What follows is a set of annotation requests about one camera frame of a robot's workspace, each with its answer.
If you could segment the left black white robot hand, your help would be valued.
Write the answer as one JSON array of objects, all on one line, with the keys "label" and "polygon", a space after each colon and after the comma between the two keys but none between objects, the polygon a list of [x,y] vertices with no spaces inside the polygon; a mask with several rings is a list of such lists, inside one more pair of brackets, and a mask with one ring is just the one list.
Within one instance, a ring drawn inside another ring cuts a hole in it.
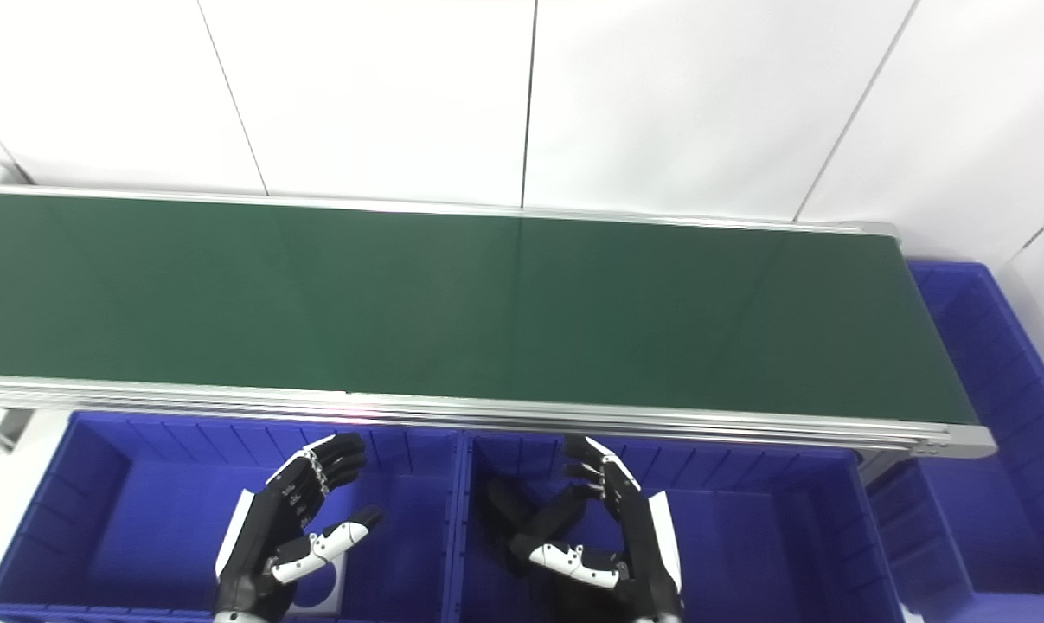
[{"label": "left black white robot hand", "polygon": [[280,622],[304,577],[328,567],[380,523],[367,505],[319,532],[307,531],[325,498],[366,465],[360,434],[332,434],[296,452],[260,492],[242,492],[215,560],[215,622]]}]

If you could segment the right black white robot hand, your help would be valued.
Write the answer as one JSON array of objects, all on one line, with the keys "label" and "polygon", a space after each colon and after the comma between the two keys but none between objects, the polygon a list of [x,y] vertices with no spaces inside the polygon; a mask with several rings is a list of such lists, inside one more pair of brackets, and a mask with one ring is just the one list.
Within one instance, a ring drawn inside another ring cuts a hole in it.
[{"label": "right black white robot hand", "polygon": [[[667,494],[645,494],[624,461],[588,435],[565,435],[562,451],[572,461],[565,476],[576,481],[518,529],[511,555],[610,596],[625,622],[682,622],[682,568]],[[590,499],[619,524],[620,551],[556,540]]]}]

